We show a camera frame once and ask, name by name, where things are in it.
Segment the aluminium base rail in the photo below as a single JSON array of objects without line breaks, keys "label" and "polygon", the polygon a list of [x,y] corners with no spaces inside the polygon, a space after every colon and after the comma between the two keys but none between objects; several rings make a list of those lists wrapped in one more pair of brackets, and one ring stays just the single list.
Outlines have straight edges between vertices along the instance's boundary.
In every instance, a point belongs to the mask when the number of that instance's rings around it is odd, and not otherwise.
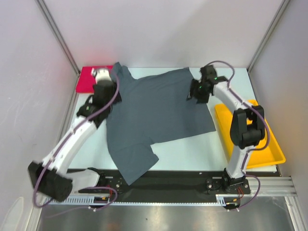
[{"label": "aluminium base rail", "polygon": [[[283,194],[291,193],[293,189],[293,183],[290,178],[283,177],[264,177],[258,178],[256,176],[248,176],[245,178],[244,185],[238,187],[237,195],[250,195],[252,193],[265,193],[265,194]],[[118,196],[115,189],[106,186],[105,191],[79,191],[72,194],[90,194],[90,195],[103,195],[108,194],[111,196]]]}]

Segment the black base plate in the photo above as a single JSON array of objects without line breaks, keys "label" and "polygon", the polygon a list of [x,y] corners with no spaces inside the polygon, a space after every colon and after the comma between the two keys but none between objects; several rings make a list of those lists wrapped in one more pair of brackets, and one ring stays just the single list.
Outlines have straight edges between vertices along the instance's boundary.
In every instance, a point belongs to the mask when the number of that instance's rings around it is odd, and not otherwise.
[{"label": "black base plate", "polygon": [[223,171],[150,170],[128,185],[118,170],[100,169],[98,186],[109,186],[123,203],[209,203],[217,194],[238,193],[221,185]]}]

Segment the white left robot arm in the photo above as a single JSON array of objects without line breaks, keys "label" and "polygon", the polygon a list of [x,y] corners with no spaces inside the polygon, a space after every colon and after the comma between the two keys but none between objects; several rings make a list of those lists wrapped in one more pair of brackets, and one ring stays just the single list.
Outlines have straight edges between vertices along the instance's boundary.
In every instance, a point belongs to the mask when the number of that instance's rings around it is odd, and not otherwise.
[{"label": "white left robot arm", "polygon": [[102,192],[106,190],[103,171],[89,167],[79,172],[68,168],[85,141],[94,134],[109,116],[113,104],[121,101],[119,80],[109,77],[98,80],[94,93],[79,108],[67,133],[41,162],[31,162],[27,168],[33,186],[33,203],[41,193],[52,200],[63,202],[71,193],[79,191]]}]

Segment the aluminium frame post right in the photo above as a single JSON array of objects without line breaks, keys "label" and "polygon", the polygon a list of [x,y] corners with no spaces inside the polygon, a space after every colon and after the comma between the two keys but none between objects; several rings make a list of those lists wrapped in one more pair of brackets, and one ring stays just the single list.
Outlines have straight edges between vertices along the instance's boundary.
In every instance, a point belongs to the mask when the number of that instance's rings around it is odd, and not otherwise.
[{"label": "aluminium frame post right", "polygon": [[264,48],[266,47],[268,41],[270,40],[271,36],[273,35],[276,27],[278,26],[281,18],[283,17],[285,11],[287,10],[289,4],[290,4],[290,0],[282,0],[278,10],[276,11],[269,27],[267,28],[265,35],[263,36],[260,44],[258,45],[258,48],[256,50],[256,52],[254,53],[248,67],[247,67],[247,72],[250,74],[250,72],[253,70],[255,64],[257,63],[260,55],[262,54]]}]

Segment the grey t-shirt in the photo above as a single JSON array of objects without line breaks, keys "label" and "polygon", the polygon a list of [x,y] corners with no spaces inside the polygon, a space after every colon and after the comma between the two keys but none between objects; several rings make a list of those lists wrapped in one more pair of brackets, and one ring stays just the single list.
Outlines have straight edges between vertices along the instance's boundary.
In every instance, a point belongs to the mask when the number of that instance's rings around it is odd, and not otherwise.
[{"label": "grey t-shirt", "polygon": [[127,184],[158,162],[151,145],[215,131],[207,105],[187,99],[193,79],[189,68],[135,79],[116,63],[111,74],[119,78],[122,100],[106,120],[107,146]]}]

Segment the aluminium frame post left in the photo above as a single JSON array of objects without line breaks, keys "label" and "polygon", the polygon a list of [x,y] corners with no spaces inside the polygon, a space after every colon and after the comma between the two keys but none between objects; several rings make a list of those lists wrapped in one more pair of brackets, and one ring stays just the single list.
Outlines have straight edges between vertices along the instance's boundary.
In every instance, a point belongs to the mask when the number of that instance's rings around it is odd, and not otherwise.
[{"label": "aluminium frame post left", "polygon": [[49,7],[47,6],[46,2],[44,0],[35,0],[35,3],[37,4],[38,8],[40,9],[44,19],[46,20],[51,32],[53,33],[56,41],[58,42],[61,50],[63,51],[64,55],[66,56],[67,60],[70,63],[70,66],[74,70],[75,74],[79,76],[81,73],[52,13],[49,10]]}]

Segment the folded red t-shirt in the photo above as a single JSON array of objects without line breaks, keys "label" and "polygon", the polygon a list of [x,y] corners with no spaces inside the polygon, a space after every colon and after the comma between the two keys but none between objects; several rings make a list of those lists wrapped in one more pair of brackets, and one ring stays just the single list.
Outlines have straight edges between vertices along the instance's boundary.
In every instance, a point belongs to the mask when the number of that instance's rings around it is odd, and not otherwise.
[{"label": "folded red t-shirt", "polygon": [[79,80],[77,82],[75,91],[76,93],[94,93],[93,85],[96,83],[94,77],[91,75],[92,69],[97,68],[106,68],[111,70],[113,68],[112,65],[104,65],[104,66],[84,66],[81,69],[81,74]]}]

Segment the aluminium frame post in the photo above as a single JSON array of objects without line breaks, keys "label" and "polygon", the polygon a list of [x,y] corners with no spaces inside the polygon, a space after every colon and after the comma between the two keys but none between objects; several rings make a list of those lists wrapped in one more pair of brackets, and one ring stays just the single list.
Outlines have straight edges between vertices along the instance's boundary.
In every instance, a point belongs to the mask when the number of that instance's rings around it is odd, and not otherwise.
[{"label": "aluminium frame post", "polygon": [[260,55],[262,54],[264,48],[266,47],[268,41],[270,40],[271,36],[273,35],[276,27],[278,26],[281,18],[283,17],[285,11],[287,10],[289,4],[290,4],[290,0],[282,0],[278,10],[276,11],[269,27],[267,28],[265,35],[263,36],[260,44],[258,45],[258,48],[256,50],[256,52],[254,53],[248,67],[247,67],[247,72],[250,74],[250,72],[253,70],[255,64],[257,63]]},{"label": "aluminium frame post", "polygon": [[58,42],[61,50],[63,51],[64,55],[66,56],[67,60],[70,63],[70,66],[74,70],[75,74],[79,76],[81,73],[52,13],[49,10],[49,7],[47,6],[46,2],[44,0],[35,0],[35,3],[37,4],[38,8],[40,9],[44,19],[46,20],[51,32],[53,33],[56,41]]}]

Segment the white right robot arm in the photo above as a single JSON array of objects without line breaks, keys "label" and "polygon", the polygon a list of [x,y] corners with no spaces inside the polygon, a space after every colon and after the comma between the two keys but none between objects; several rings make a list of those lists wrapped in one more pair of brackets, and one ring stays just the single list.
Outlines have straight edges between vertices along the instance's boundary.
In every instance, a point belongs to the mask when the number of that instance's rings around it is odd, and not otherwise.
[{"label": "white right robot arm", "polygon": [[224,169],[218,188],[235,192],[244,185],[247,163],[252,151],[257,150],[261,140],[268,138],[269,128],[264,119],[262,106],[253,106],[230,87],[225,76],[218,76],[213,65],[200,69],[201,78],[193,79],[187,99],[195,98],[197,103],[208,103],[215,96],[232,113],[230,139],[234,145],[231,158]]}]

